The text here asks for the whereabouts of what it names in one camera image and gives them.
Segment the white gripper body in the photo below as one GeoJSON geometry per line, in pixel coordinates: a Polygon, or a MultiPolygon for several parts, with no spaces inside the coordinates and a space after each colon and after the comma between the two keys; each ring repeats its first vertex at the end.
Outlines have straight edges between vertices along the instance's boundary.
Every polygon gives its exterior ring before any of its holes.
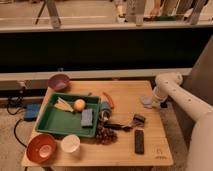
{"type": "Polygon", "coordinates": [[[152,106],[155,108],[166,108],[168,96],[158,87],[153,89],[152,106]]]}

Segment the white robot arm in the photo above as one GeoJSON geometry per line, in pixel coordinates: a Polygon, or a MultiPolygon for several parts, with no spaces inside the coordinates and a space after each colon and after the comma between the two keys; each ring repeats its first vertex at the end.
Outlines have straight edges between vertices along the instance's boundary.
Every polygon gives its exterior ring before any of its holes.
{"type": "Polygon", "coordinates": [[[195,122],[185,171],[213,171],[213,106],[183,89],[182,82],[180,73],[157,75],[153,100],[170,96],[195,122]]]}

